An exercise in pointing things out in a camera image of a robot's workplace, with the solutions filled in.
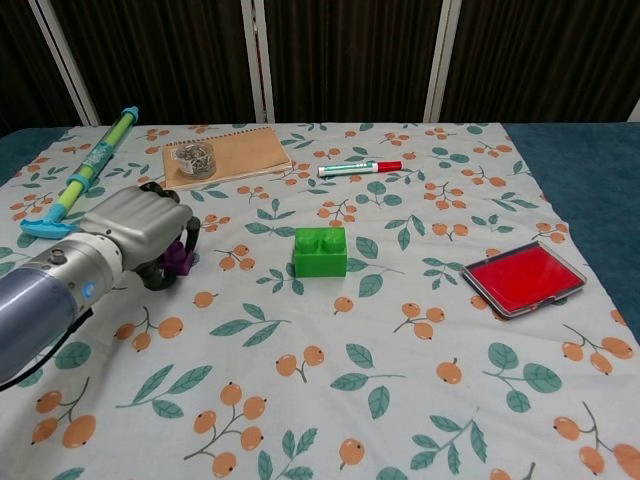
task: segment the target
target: cable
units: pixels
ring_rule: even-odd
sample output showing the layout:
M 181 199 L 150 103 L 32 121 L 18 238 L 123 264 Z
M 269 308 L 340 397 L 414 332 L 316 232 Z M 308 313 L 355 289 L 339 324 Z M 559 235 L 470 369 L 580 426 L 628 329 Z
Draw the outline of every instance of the cable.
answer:
M 17 385 L 18 383 L 22 382 L 25 378 L 31 376 L 36 370 L 38 370 L 45 363 L 47 363 L 51 359 L 51 357 L 53 357 L 56 354 L 56 352 L 60 350 L 60 347 L 62 347 L 64 342 L 67 341 L 67 339 L 71 336 L 71 334 L 75 332 L 78 328 L 80 328 L 80 326 L 85 322 L 85 320 L 89 318 L 91 315 L 93 315 L 93 310 L 91 309 L 84 312 L 75 322 L 73 322 L 69 326 L 69 328 L 67 328 L 67 330 L 65 330 L 65 332 L 62 334 L 62 337 L 60 337 L 60 340 L 57 341 L 57 343 L 53 346 L 53 348 L 51 348 L 51 350 L 45 353 L 44 357 L 42 357 L 33 367 L 27 369 L 25 372 L 21 373 L 17 377 L 12 378 L 8 382 L 5 382 L 2 385 L 0 385 L 0 392 L 4 392 L 5 390 L 13 387 L 14 385 Z

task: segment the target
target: water gun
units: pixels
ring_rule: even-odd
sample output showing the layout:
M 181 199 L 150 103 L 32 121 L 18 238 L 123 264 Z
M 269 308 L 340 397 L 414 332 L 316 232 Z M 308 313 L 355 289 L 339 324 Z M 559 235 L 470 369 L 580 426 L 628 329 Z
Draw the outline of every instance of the water gun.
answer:
M 113 157 L 131 128 L 138 121 L 138 107 L 125 108 L 107 133 L 91 149 L 76 171 L 67 179 L 67 188 L 42 220 L 22 220 L 22 231 L 40 238 L 61 239 L 76 230 L 62 223 L 80 195 L 89 190 L 107 162 Z

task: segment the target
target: green lego brick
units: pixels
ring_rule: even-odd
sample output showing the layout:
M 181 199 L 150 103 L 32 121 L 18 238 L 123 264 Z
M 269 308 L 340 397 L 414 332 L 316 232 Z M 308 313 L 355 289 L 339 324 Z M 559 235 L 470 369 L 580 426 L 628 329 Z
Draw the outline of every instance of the green lego brick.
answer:
M 347 274 L 344 228 L 296 228 L 293 260 L 296 277 L 344 277 Z

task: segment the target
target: dark curtain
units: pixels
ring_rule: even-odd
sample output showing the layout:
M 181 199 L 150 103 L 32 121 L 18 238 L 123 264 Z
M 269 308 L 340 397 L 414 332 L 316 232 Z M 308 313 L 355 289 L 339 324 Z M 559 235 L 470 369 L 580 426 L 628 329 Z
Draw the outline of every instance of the dark curtain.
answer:
M 255 121 L 239 1 L 52 0 L 100 121 Z
M 29 4 L 24 0 L 2 0 L 0 137 L 21 128 L 79 123 Z
M 626 121 L 639 97 L 638 0 L 462 2 L 441 121 Z
M 421 122 L 441 0 L 267 0 L 276 121 Z

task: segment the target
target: tablecloth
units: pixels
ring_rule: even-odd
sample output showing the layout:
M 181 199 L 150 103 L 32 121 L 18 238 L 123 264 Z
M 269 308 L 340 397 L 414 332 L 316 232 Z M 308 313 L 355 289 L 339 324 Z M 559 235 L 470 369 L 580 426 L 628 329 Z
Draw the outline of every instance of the tablecloth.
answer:
M 639 478 L 637 343 L 498 124 L 274 125 L 294 169 L 180 192 L 198 263 L 127 274 L 0 395 L 0 478 Z M 0 189 L 0 272 L 106 127 L 74 128 Z M 136 127 L 70 221 L 162 181 L 162 145 L 252 125 Z M 322 180 L 318 165 L 402 160 Z M 296 278 L 297 227 L 343 226 L 346 278 Z M 497 319 L 461 265 L 540 240 L 584 291 Z

